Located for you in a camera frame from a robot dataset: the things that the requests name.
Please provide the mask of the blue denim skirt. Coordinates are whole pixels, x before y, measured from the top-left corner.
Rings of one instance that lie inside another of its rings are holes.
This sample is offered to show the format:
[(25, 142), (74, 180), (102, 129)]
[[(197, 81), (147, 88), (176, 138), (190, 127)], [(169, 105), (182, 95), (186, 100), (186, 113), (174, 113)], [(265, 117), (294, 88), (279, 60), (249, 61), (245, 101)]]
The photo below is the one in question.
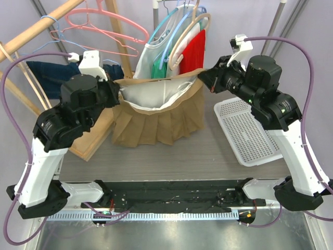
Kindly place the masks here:
[(61, 86), (72, 77), (80, 74), (77, 63), (71, 62), (68, 65), (41, 61), (26, 62), (48, 99), (58, 99)]

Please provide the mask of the tan cloth garment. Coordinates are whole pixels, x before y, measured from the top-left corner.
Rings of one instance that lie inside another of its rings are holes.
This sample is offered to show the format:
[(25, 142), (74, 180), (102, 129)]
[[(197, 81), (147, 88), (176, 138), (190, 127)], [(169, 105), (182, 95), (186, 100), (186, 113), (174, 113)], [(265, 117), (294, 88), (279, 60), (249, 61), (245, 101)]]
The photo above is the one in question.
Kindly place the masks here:
[(120, 104), (112, 111), (112, 142), (137, 147), (173, 145), (204, 127), (202, 69), (164, 79), (122, 79)]

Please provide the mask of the light blue wire hanger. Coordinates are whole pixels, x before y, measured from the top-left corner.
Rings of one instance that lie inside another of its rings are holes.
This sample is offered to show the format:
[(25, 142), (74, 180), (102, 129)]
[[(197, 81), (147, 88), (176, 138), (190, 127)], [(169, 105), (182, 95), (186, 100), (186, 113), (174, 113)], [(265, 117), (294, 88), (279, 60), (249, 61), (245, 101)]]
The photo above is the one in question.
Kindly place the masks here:
[(34, 50), (32, 50), (28, 53), (22, 53), (21, 54), (22, 56), (29, 55), (29, 54), (35, 54), (35, 53), (43, 50), (45, 47), (47, 47), (50, 44), (54, 44), (55, 46), (57, 46), (57, 45), (61, 45), (61, 44), (64, 44), (64, 43), (68, 43), (68, 44), (71, 44), (73, 46), (79, 47), (83, 51), (88, 50), (83, 45), (80, 45), (80, 44), (75, 43), (71, 40), (68, 40), (64, 35), (64, 30), (60, 29), (60, 23), (56, 18), (51, 17), (49, 15), (43, 15), (43, 16), (40, 17), (40, 20), (43, 20), (43, 19), (50, 19), (50, 20), (54, 21), (54, 23), (56, 24), (56, 28), (49, 31), (49, 35), (51, 36), (52, 40), (44, 43), (43, 45), (35, 48)]

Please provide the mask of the pink wire hanger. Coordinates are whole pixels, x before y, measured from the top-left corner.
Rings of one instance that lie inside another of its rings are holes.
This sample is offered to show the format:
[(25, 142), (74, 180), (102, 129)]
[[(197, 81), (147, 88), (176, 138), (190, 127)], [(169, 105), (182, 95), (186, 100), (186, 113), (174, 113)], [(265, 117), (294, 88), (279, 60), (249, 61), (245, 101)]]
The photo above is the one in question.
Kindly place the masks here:
[[(82, 24), (72, 23), (70, 16), (75, 14), (65, 15), (65, 20), (68, 23), (68, 27), (64, 28), (64, 34), (66, 31), (70, 31), (73, 35), (78, 35), (74, 38), (75, 43), (83, 45), (88, 50), (98, 50), (103, 53), (117, 54), (122, 56), (137, 57), (139, 52), (137, 49), (125, 45), (120, 41), (120, 34), (116, 33), (113, 35), (108, 30), (102, 30), (92, 25), (89, 19), (89, 13), (86, 14), (86, 21)], [(118, 52), (105, 50), (103, 43), (114, 41), (117, 45), (120, 45)]]

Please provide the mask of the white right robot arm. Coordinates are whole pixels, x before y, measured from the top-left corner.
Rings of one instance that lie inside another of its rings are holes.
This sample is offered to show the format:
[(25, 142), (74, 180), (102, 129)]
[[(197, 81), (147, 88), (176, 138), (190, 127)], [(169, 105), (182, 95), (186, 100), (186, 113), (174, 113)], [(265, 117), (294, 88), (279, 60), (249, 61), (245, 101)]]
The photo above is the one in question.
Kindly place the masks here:
[(280, 149), (290, 176), (273, 180), (247, 179), (235, 200), (246, 206), (253, 199), (278, 201), (289, 211), (315, 210), (328, 195), (332, 179), (321, 172), (318, 162), (308, 160), (310, 146), (302, 141), (304, 117), (296, 100), (279, 91), (282, 68), (268, 56), (253, 56), (243, 69), (240, 62), (222, 56), (198, 78), (212, 93), (229, 91), (251, 107), (251, 114), (273, 138)]

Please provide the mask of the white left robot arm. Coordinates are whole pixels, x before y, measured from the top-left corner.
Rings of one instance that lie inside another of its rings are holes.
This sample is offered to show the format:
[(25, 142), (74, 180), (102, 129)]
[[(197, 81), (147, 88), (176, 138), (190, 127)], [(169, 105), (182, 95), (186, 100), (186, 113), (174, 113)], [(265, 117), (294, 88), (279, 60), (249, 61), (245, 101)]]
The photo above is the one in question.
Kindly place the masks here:
[(111, 191), (101, 180), (70, 184), (55, 180), (54, 174), (73, 142), (90, 132), (105, 108), (120, 103), (119, 90), (111, 80), (77, 74), (61, 86), (60, 102), (38, 116), (27, 166), (19, 183), (6, 190), (18, 199), (22, 219), (48, 217), (82, 203), (110, 204)]

